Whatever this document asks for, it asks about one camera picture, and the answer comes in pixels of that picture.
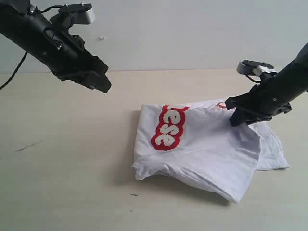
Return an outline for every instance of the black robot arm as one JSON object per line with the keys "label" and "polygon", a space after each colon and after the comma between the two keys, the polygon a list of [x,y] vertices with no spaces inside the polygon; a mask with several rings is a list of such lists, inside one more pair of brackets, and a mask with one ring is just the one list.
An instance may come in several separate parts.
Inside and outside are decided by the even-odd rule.
{"label": "black robot arm", "polygon": [[227,109],[236,108],[230,118],[231,125],[271,120],[277,114],[291,111],[289,102],[308,90],[308,43],[278,73],[270,64],[249,60],[240,61],[237,71],[261,80],[250,92],[226,100]]}
{"label": "black robot arm", "polygon": [[[47,20],[42,13],[59,8]],[[83,39],[70,35],[73,24],[94,21],[91,4],[53,6],[40,11],[30,0],[0,0],[0,33],[44,63],[60,80],[71,80],[107,93],[108,66],[84,47]]]}

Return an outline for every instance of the white table surface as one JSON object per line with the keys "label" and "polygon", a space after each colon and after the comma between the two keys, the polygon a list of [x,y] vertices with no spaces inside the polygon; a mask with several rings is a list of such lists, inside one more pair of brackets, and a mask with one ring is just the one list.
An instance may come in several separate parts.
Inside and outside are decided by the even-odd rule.
{"label": "white table surface", "polygon": [[173,178],[136,181],[136,127],[144,103],[236,96],[253,84],[235,70],[108,77],[108,94],[52,74],[18,74],[0,91],[0,231],[307,230],[308,96],[269,123],[291,168],[255,173],[233,204]]}

